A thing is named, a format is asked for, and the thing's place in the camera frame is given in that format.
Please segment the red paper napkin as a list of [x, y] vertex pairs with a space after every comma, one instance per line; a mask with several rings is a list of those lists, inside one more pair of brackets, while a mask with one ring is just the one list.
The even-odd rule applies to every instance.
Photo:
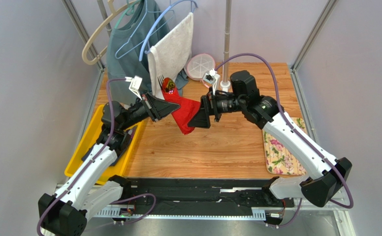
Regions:
[[166, 101], [180, 105], [180, 108], [172, 113], [175, 122], [184, 135], [194, 131], [194, 127], [189, 127], [188, 123], [199, 111], [200, 102], [181, 97], [177, 89], [162, 90], [163, 97]]

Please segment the gold spoon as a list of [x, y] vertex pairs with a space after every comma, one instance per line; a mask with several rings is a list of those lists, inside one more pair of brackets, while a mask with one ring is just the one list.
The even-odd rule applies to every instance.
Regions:
[[173, 94], [175, 92], [176, 85], [170, 78], [164, 78], [162, 81], [161, 90], [163, 93]]

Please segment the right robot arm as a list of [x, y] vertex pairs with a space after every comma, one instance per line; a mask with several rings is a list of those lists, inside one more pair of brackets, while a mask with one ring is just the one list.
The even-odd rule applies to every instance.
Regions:
[[231, 85], [232, 92], [209, 89], [188, 126], [209, 128], [210, 116], [219, 121], [223, 113], [241, 112], [246, 120], [282, 144], [306, 171], [299, 177], [271, 178], [262, 187], [265, 201], [274, 204], [285, 198], [304, 198], [324, 207], [346, 183], [352, 163], [325, 151], [294, 124], [274, 98], [260, 95], [256, 80], [248, 71], [233, 73]]

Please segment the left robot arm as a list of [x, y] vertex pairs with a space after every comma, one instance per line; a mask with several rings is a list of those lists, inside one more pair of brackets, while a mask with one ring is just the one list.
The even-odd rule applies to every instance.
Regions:
[[80, 236], [87, 222], [110, 203], [119, 200], [127, 180], [114, 175], [97, 191], [90, 193], [104, 171], [128, 149], [133, 137], [128, 128], [151, 118], [159, 121], [180, 108], [179, 104], [145, 93], [130, 108], [109, 101], [102, 111], [102, 131], [83, 164], [53, 195], [38, 201], [40, 219], [36, 230], [57, 236]]

